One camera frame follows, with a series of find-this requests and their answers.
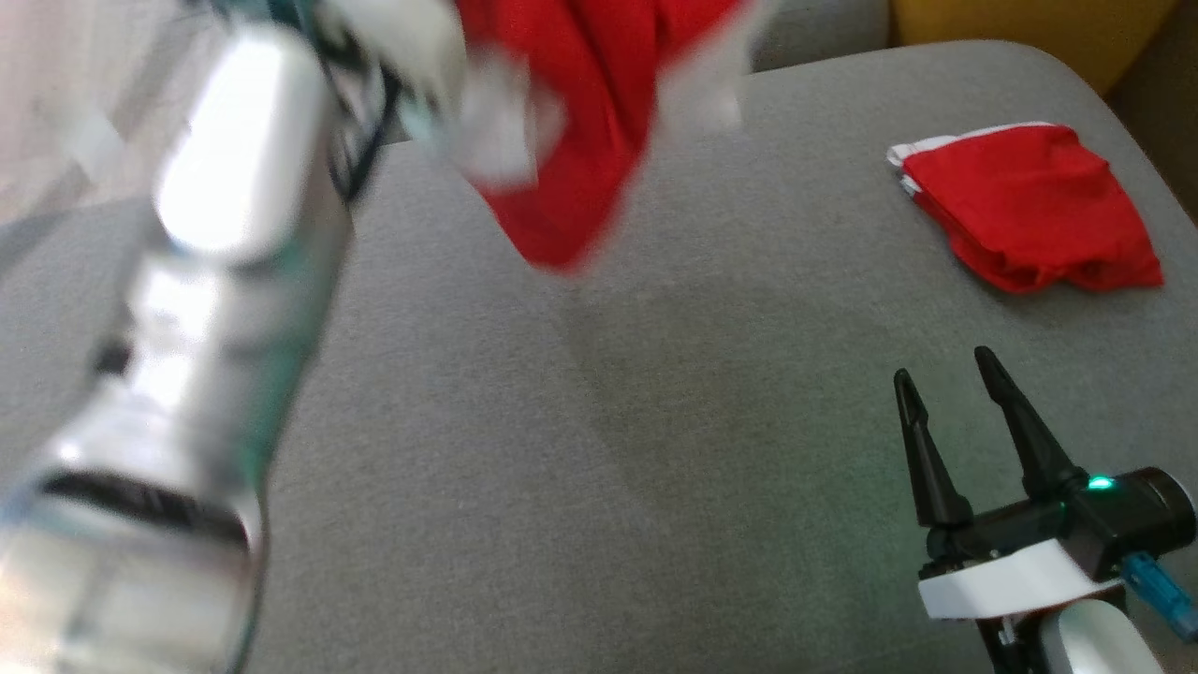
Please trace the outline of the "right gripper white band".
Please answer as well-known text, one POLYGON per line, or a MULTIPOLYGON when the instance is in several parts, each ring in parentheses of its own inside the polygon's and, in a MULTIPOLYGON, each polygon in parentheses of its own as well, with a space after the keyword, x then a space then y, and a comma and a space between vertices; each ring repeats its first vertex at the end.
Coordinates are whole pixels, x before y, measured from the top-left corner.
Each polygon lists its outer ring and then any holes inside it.
MULTIPOLYGON (((993 350, 972 353, 1014 439, 1024 493, 1048 503, 997 509, 976 526, 979 555, 928 564, 919 583, 928 618, 975 623, 997 673, 1161 673, 1127 597, 1194 643, 1194 600, 1160 561, 1194 544, 1188 491, 1155 466, 1087 482, 993 350)), ((972 523, 910 372, 895 371, 893 384, 916 524, 972 523)))

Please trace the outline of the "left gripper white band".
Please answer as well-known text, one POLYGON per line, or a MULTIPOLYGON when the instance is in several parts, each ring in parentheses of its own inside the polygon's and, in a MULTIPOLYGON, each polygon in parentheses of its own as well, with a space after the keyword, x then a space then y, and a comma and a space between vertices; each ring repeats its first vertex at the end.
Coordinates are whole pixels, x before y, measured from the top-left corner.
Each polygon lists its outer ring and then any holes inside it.
POLYGON ((311 1, 309 36, 325 63, 364 85, 365 114, 347 119, 332 175, 352 204, 394 133, 444 144, 462 111, 468 55, 454 1, 311 1))

